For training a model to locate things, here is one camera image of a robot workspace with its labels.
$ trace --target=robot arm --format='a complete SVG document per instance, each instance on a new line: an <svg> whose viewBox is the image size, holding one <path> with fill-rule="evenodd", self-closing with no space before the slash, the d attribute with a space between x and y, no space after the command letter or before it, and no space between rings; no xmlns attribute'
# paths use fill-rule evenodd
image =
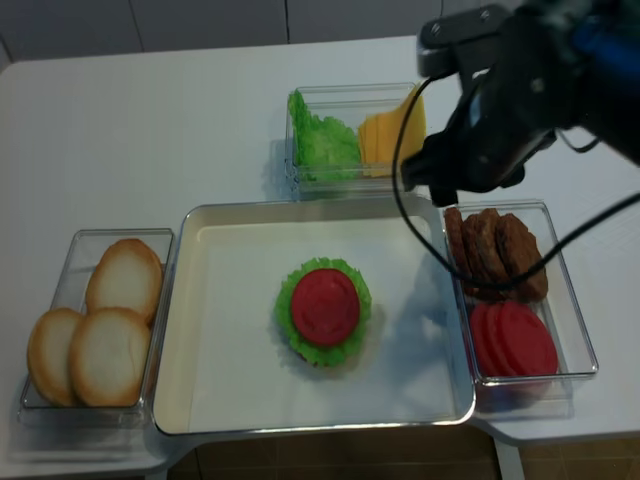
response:
<svg viewBox="0 0 640 480"><path fill-rule="evenodd" d="M640 163L640 9L626 1L531 0L514 15L494 5L426 24L421 75L458 73L463 93L403 163L405 189L428 185L447 206L457 190L515 185L555 129L574 126Z"/></svg>

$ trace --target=bread slice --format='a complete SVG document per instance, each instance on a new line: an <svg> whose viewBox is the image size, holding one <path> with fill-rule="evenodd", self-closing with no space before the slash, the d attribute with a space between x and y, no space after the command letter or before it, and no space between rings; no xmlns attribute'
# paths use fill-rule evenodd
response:
<svg viewBox="0 0 640 480"><path fill-rule="evenodd" d="M135 238L111 245L100 259L87 287L87 311L122 307L153 321L162 288L162 264L147 245Z"/></svg>
<svg viewBox="0 0 640 480"><path fill-rule="evenodd" d="M69 376L69 345L84 316L69 308L45 313L36 322L27 347L27 368L36 390L56 405L76 403Z"/></svg>
<svg viewBox="0 0 640 480"><path fill-rule="evenodd" d="M88 315L69 349L78 397L96 407L133 405L140 394L150 339L149 329L133 310L105 308Z"/></svg>

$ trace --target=food tray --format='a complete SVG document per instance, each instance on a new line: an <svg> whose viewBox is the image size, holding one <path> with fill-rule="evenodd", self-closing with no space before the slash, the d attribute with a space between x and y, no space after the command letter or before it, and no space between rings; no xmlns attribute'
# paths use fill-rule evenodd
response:
<svg viewBox="0 0 640 480"><path fill-rule="evenodd" d="M149 353L140 396L130 407L57 407L43 399L27 377L18 418L29 426L62 425L82 427L135 427L149 418L151 398L157 374L158 346L162 341L166 306L171 286L173 232L170 229L81 230L75 234L67 254L51 309L68 307L86 313L85 292L89 279L104 252L118 240L138 238L151 248L162 262L162 292L153 324Z"/></svg>
<svg viewBox="0 0 640 480"><path fill-rule="evenodd" d="M312 114L320 118L332 116L342 120L358 134L367 117L398 107L411 92L413 83L351 85L333 87L300 87ZM296 163L293 123L287 108L285 139L285 172L294 196L301 199L381 195L391 192L390 164L361 164L357 167L306 167ZM331 181L310 180L319 173L354 174L356 178ZM371 177L372 173L385 174Z"/></svg>
<svg viewBox="0 0 640 480"><path fill-rule="evenodd" d="M405 198L446 251L438 211ZM468 419L475 394L453 285L390 197L198 207L184 220L154 400L167 434L255 435ZM273 318L314 257L361 271L372 317L357 357L307 364Z"/></svg>
<svg viewBox="0 0 640 480"><path fill-rule="evenodd" d="M458 206L462 218L496 208L501 215L513 213L536 236L543 254L558 242L547 207L540 201L474 203ZM578 306L571 279L562 253L546 266L549 293L542 302L529 304L545 323L556 346L559 371L555 375L537 377L485 377L478 368L469 318L478 300L463 294L460 282L455 291L465 338L476 380L480 412L509 412L526 409L534 402L566 401L571 399L578 381L588 380L598 371L598 361Z"/></svg>

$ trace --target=brown patty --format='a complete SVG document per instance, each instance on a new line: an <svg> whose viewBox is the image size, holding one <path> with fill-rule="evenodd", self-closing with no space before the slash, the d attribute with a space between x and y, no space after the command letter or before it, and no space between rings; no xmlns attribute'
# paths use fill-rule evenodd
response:
<svg viewBox="0 0 640 480"><path fill-rule="evenodd" d="M491 282L489 272L484 268L480 252L478 252L476 238L478 235L478 223L480 216L477 213L469 215L462 223L462 239L469 259L469 267L474 278L479 281ZM502 295L497 291L478 289L476 296L482 300L500 300Z"/></svg>
<svg viewBox="0 0 640 480"><path fill-rule="evenodd" d="M498 246L496 245L496 225L500 214L495 208L485 208L480 212L478 217L476 246L478 254L485 271L491 280L496 283L503 283L509 280L507 270L504 268ZM509 292L502 292L503 295L509 296Z"/></svg>
<svg viewBox="0 0 640 480"><path fill-rule="evenodd" d="M526 272L542 258L536 237L515 215L509 213L498 219L496 235L500 257L510 276ZM544 269L516 287L519 299L525 302L540 301L548 291L549 282Z"/></svg>
<svg viewBox="0 0 640 480"><path fill-rule="evenodd" d="M449 249L456 261L458 270L465 275L471 276L467 253L464 248L462 239L462 215L457 208L447 208L444 212L444 225L447 229L447 237L449 239ZM464 291L467 295L474 295L475 288L464 285Z"/></svg>

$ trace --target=floor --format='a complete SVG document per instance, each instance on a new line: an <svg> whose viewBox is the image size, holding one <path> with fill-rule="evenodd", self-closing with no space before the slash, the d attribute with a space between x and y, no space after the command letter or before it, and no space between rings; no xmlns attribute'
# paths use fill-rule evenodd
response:
<svg viewBox="0 0 640 480"><path fill-rule="evenodd" d="M520 449L527 480L640 480L640 438ZM170 480L490 480L491 437L472 427L404 428L216 443Z"/></svg>

